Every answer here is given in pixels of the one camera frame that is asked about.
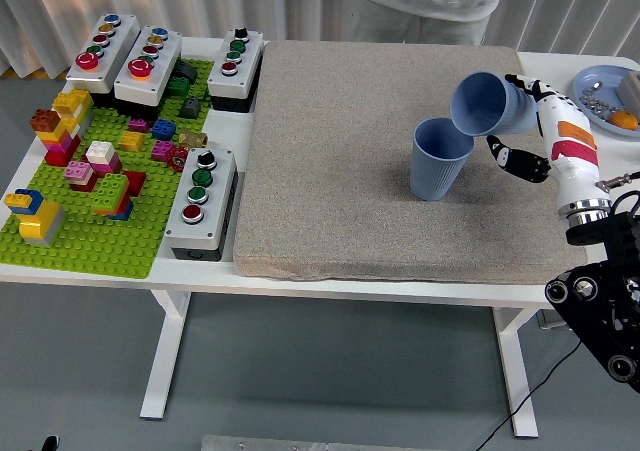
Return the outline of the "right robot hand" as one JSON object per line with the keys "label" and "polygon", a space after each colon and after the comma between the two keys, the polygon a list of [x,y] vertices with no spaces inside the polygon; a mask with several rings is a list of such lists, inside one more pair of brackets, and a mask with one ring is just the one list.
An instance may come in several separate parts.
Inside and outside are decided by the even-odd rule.
{"label": "right robot hand", "polygon": [[588,118],[569,97],[538,79],[513,74],[505,78],[533,98],[546,155],[509,148],[498,137],[488,136],[487,144],[498,166],[532,183],[553,177],[558,184],[556,206],[561,217],[595,221],[607,216],[611,201],[609,193],[596,185],[600,169]]}

